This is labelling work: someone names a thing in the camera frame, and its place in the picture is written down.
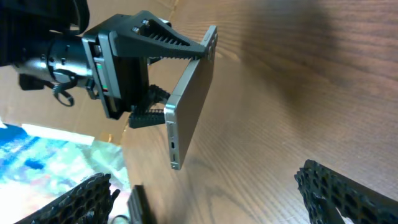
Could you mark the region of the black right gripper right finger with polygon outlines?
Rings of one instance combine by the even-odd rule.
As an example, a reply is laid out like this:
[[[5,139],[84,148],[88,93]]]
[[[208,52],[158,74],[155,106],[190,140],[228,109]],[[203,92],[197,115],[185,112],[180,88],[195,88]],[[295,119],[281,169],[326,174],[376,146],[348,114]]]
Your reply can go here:
[[[397,224],[397,201],[320,163],[307,160],[294,175],[310,223]]]

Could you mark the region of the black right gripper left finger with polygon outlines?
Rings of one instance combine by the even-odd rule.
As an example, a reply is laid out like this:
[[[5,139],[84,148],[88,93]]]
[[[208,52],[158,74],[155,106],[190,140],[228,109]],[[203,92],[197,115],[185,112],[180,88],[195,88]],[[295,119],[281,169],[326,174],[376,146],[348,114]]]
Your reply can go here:
[[[16,224],[105,224],[121,191],[111,190],[111,175],[89,176]]]

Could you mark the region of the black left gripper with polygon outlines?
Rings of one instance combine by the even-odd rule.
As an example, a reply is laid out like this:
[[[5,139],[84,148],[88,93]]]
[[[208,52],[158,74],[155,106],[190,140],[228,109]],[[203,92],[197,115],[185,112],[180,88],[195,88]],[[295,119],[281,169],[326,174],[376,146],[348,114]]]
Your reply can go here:
[[[159,86],[149,86],[145,57],[208,55],[207,46],[179,34],[149,11],[116,14],[85,32],[81,40],[92,71],[85,84],[90,98],[101,101],[110,119],[119,119],[134,108],[129,116],[133,129],[164,124],[164,110],[152,107],[166,105],[170,98]]]

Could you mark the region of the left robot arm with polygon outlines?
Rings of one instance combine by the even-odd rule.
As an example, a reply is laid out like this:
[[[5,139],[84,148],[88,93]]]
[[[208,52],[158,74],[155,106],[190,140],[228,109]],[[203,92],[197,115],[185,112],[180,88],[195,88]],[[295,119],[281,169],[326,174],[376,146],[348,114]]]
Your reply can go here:
[[[148,66],[210,58],[217,40],[215,26],[197,43],[149,11],[116,14],[95,27],[89,21],[86,1],[2,0],[1,65],[14,67],[23,90],[48,87],[67,107],[75,103],[69,90],[83,88],[107,118],[129,113],[131,128],[165,123],[154,105],[170,94],[149,83]]]

